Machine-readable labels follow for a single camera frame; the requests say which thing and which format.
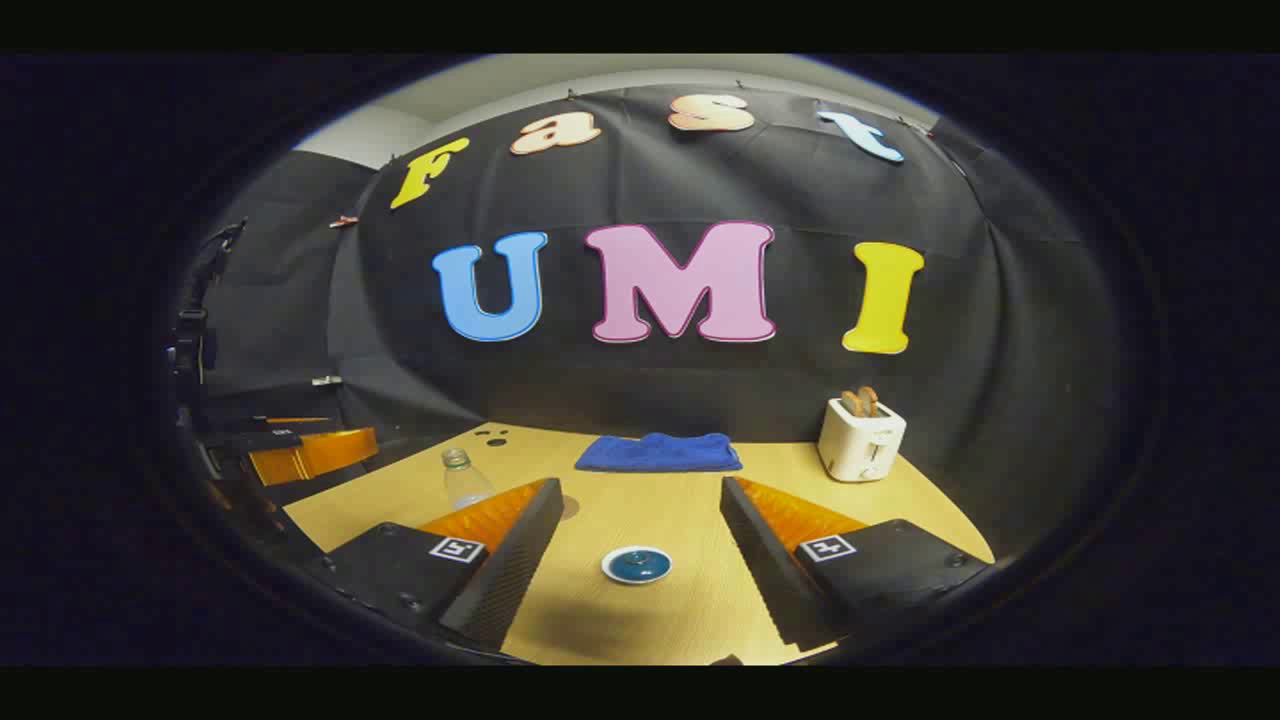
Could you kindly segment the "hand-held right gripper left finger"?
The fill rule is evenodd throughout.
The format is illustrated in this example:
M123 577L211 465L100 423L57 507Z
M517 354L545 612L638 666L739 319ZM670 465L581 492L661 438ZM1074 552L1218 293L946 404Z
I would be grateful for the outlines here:
M498 652L563 510L559 479L543 478L419 528L379 524L305 568L421 637Z

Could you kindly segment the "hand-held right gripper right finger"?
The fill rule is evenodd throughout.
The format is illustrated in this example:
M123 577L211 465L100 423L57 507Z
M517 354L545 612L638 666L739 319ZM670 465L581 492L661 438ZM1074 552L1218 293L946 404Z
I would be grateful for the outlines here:
M887 641L989 568L906 519L865 524L745 477L723 477L719 505L781 639L800 650Z

